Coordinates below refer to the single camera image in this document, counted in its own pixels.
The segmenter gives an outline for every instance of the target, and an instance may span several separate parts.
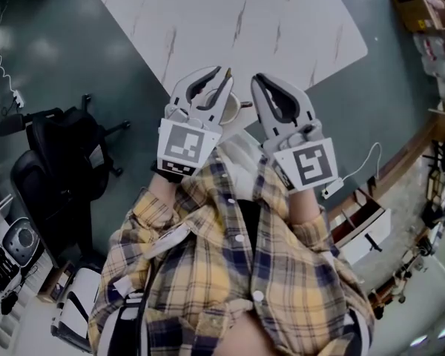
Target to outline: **white table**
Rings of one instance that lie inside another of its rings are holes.
[[[251,100],[259,72],[305,90],[367,54],[341,0],[102,1],[169,94],[209,65],[232,67],[241,101]],[[253,108],[242,110],[225,138],[256,119]]]

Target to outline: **plaid shirt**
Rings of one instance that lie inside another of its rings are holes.
[[[290,225],[287,190],[266,163],[260,160],[253,192],[261,207],[254,254],[217,148],[198,175],[178,188],[173,210],[143,190],[110,240],[89,319],[94,352],[106,319],[123,302],[113,284],[127,276],[135,289],[143,288],[149,262],[142,254],[182,223],[191,233],[166,252],[148,297],[151,354],[210,355],[235,320],[251,310],[285,355],[344,355],[353,336],[345,328],[349,308],[366,319],[372,335],[371,307],[323,216]],[[236,241],[238,234],[246,241]],[[333,255],[331,262],[323,252]]]

